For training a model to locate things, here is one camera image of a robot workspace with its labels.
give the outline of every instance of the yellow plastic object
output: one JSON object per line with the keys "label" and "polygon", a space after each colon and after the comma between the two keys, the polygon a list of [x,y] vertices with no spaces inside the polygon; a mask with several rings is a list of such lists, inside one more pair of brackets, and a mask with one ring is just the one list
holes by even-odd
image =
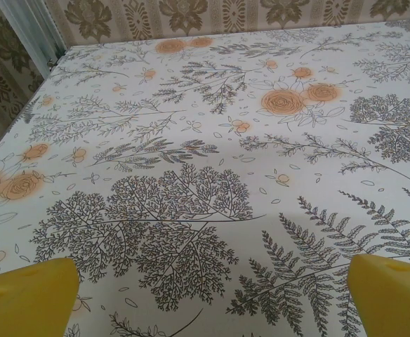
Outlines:
{"label": "yellow plastic object", "polygon": [[1,274],[0,337],[62,337],[78,290],[69,258]]}
{"label": "yellow plastic object", "polygon": [[410,337],[410,263],[356,255],[348,287],[368,337]]}

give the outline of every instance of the floral tablecloth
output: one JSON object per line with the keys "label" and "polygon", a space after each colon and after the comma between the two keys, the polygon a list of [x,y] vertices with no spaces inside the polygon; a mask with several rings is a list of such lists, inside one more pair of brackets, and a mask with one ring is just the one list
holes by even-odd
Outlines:
{"label": "floral tablecloth", "polygon": [[0,272],[72,258],[68,337],[364,336],[358,253],[410,262],[400,25],[74,47],[0,142]]}

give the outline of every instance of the tablecloth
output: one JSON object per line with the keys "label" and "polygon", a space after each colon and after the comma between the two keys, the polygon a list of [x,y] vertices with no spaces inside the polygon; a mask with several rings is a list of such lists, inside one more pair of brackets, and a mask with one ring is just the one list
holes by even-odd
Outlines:
{"label": "tablecloth", "polygon": [[358,253],[410,262],[400,25],[73,47],[0,142],[0,273],[72,258],[67,337],[364,336]]}

